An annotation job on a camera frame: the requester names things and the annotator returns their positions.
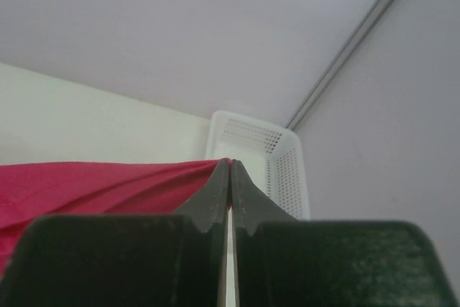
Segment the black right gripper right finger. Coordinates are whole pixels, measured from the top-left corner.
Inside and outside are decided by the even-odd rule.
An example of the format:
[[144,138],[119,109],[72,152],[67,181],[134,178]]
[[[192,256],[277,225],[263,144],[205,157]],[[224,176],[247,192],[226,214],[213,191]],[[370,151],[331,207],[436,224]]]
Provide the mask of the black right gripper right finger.
[[231,164],[240,306],[453,306],[426,234],[404,221],[301,221]]

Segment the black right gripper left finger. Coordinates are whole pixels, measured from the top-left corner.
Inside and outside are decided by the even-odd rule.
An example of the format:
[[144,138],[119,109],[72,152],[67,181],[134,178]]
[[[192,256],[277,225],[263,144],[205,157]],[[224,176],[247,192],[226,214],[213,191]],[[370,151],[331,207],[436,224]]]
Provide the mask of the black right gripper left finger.
[[33,221],[1,279],[3,306],[224,306],[230,164],[171,214]]

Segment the pink t shirt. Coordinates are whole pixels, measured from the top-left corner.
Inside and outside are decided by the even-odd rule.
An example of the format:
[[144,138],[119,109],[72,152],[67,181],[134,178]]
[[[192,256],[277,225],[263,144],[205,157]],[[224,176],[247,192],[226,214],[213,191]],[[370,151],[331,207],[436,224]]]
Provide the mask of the pink t shirt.
[[48,214],[169,214],[204,187],[215,160],[1,166],[1,269],[24,230]]

